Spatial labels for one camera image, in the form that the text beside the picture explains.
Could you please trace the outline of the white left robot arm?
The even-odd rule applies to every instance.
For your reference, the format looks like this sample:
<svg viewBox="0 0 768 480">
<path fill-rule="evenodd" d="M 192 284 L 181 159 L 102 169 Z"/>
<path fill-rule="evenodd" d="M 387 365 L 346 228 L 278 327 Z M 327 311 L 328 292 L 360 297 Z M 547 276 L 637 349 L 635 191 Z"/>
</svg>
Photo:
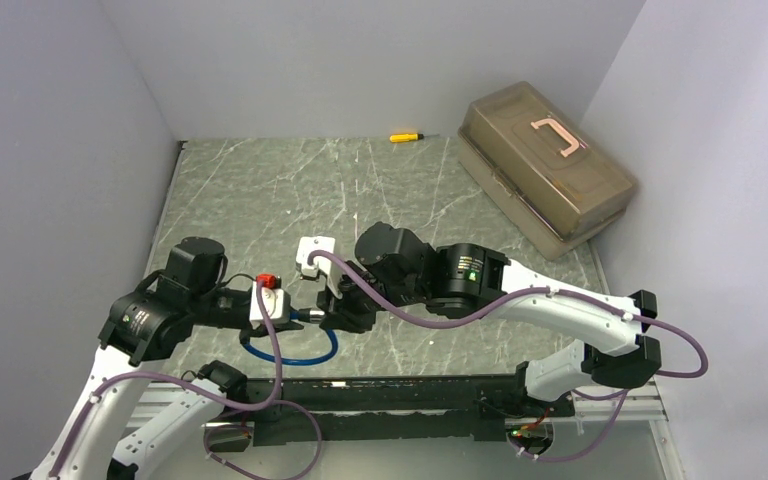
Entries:
<svg viewBox="0 0 768 480">
<path fill-rule="evenodd" d="M 29 478 L 144 478 L 189 430 L 279 400 L 277 333 L 292 317 L 290 301 L 269 277 L 257 278 L 247 291 L 228 288 L 227 267 L 221 243 L 187 237 L 172 248 L 164 268 L 112 304 L 81 396 Z M 197 326 L 266 333 L 275 367 L 270 391 L 251 396 L 247 377 L 219 361 L 201 367 L 192 381 L 162 374 Z"/>
</svg>

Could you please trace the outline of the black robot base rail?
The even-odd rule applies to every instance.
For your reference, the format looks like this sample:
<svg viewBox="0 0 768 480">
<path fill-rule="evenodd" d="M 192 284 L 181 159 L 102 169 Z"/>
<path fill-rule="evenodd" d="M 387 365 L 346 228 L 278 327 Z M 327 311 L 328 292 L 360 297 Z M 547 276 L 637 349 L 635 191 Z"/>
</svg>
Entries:
<svg viewBox="0 0 768 480">
<path fill-rule="evenodd" d="M 317 434 L 296 403 L 321 429 Z M 525 393 L 524 374 L 289 378 L 278 401 L 247 417 L 257 446 L 291 442 L 470 438 L 502 441 L 508 431 L 575 414 L 571 394 L 553 402 Z"/>
</svg>

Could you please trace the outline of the blue cable lock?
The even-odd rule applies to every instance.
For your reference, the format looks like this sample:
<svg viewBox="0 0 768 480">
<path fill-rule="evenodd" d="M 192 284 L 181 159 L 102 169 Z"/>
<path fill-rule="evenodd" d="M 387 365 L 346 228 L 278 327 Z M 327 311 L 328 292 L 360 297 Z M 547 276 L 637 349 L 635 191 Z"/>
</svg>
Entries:
<svg viewBox="0 0 768 480">
<path fill-rule="evenodd" d="M 324 319 L 323 311 L 317 308 L 303 308 L 293 310 L 286 322 L 275 324 L 278 336 L 300 337 L 300 332 L 305 327 L 312 326 L 316 332 L 325 337 L 314 343 L 313 350 L 306 352 L 302 351 L 298 341 L 291 341 L 289 346 L 281 344 L 281 362 L 284 366 L 312 367 L 329 362 L 337 356 L 339 341 L 336 332 L 319 327 Z M 277 359 L 274 349 L 268 344 L 268 332 L 263 325 L 256 325 L 251 332 L 241 333 L 239 341 L 248 354 L 259 360 L 274 363 Z"/>
</svg>

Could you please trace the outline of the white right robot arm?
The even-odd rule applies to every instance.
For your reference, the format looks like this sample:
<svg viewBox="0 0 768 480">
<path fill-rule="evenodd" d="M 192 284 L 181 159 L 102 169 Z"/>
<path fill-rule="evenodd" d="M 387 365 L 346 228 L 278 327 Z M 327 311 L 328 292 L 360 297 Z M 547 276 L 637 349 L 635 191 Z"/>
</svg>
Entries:
<svg viewBox="0 0 768 480">
<path fill-rule="evenodd" d="M 331 237 L 305 237 L 296 253 L 303 276 L 326 279 L 328 320 L 372 320 L 387 311 L 415 326 L 445 330 L 501 319 L 572 338 L 564 349 L 519 367 L 510 392 L 524 415 L 582 386 L 639 388 L 662 366 L 660 343 L 647 336 L 633 297 L 551 279 L 477 244 L 434 247 L 383 222 L 358 238 L 355 262 L 334 248 Z"/>
</svg>

